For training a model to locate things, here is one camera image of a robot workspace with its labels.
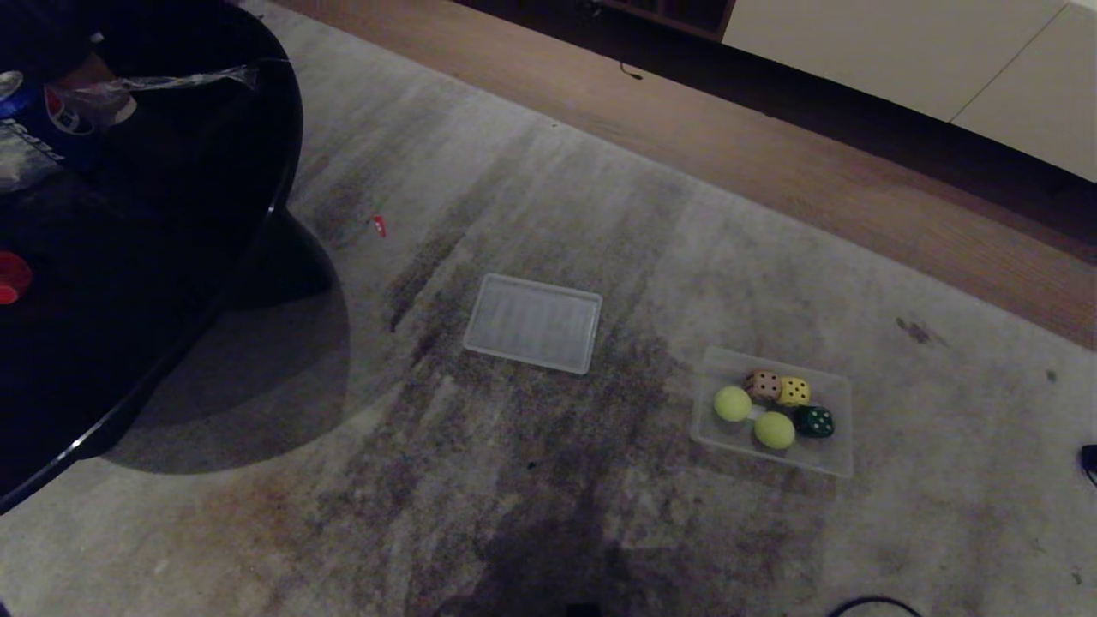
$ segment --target wooden floor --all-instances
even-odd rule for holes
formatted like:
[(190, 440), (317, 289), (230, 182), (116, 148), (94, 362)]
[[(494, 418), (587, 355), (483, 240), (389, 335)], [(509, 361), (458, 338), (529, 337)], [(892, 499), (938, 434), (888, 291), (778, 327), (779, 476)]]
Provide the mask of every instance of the wooden floor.
[[(1097, 265), (1097, 183), (993, 139), (624, 11), (457, 1), (940, 180), (982, 198), (958, 205)], [(980, 207), (987, 203), (998, 207)]]
[(841, 236), (1094, 348), (1097, 270), (957, 187), (442, 0), (282, 4)]

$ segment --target gray rug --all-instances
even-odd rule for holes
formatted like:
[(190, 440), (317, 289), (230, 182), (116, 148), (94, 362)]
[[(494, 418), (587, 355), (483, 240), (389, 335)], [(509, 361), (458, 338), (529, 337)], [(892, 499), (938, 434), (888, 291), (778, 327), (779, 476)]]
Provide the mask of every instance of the gray rug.
[[(1093, 354), (262, 11), (339, 289), (226, 316), (115, 451), (0, 520), (15, 617), (1093, 614)], [(464, 351), (488, 272), (602, 294), (590, 374)], [(710, 345), (847, 375), (855, 478), (692, 444)]]

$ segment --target pink die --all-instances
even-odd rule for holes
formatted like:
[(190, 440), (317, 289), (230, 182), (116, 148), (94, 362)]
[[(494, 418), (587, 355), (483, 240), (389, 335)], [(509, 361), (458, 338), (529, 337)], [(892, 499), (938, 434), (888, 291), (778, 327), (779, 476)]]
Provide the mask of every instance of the pink die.
[(777, 401), (781, 395), (781, 378), (774, 372), (755, 371), (747, 378), (743, 389), (751, 399)]

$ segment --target yellow die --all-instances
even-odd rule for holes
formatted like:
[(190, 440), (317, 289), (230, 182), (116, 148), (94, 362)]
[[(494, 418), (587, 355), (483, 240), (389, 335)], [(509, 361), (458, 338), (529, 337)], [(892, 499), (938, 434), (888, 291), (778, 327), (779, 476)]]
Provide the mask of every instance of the yellow die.
[(812, 386), (807, 382), (795, 377), (781, 378), (781, 396), (777, 400), (779, 405), (794, 407), (806, 405), (812, 402)]

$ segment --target white furniture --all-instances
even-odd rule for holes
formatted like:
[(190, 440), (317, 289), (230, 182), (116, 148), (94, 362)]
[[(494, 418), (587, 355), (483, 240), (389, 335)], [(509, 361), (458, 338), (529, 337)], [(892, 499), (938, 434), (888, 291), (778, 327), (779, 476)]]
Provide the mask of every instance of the white furniture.
[(1095, 93), (1097, 0), (1074, 1), (954, 122), (1097, 181)]
[(1097, 0), (736, 0), (726, 45), (1097, 181)]

